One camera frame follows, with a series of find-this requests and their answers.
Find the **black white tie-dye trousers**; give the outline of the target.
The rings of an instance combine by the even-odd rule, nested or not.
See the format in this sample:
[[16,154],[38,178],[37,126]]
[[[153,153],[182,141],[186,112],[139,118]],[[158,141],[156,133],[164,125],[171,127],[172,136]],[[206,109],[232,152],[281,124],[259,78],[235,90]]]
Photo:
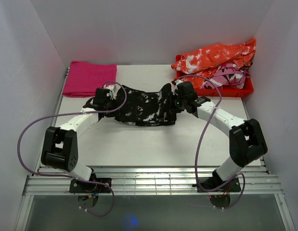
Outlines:
[[169,83],[158,92],[145,92],[124,86],[117,92],[114,107],[122,103],[124,105],[105,116],[138,127],[171,126],[176,122],[171,97],[172,87]]

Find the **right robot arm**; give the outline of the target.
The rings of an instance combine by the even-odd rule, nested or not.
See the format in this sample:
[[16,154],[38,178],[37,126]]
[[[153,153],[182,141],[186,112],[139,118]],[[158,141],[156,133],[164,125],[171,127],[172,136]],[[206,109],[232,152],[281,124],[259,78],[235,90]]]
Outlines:
[[213,125],[229,139],[229,157],[213,171],[204,182],[196,179],[195,187],[200,192],[224,191],[239,172],[268,151],[259,122],[245,120],[219,108],[209,98],[197,96],[189,81],[174,81],[174,105],[179,111],[194,115],[206,121],[205,128]]

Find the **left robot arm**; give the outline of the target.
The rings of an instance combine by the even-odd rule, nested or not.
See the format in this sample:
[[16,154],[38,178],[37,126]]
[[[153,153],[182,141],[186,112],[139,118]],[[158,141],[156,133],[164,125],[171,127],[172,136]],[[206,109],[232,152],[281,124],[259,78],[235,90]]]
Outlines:
[[80,186],[86,192],[94,191],[97,181],[93,170],[79,161],[78,138],[99,122],[105,111],[117,108],[116,94],[115,85],[97,88],[95,96],[85,103],[79,114],[58,127],[47,128],[45,132],[41,163],[81,180]]

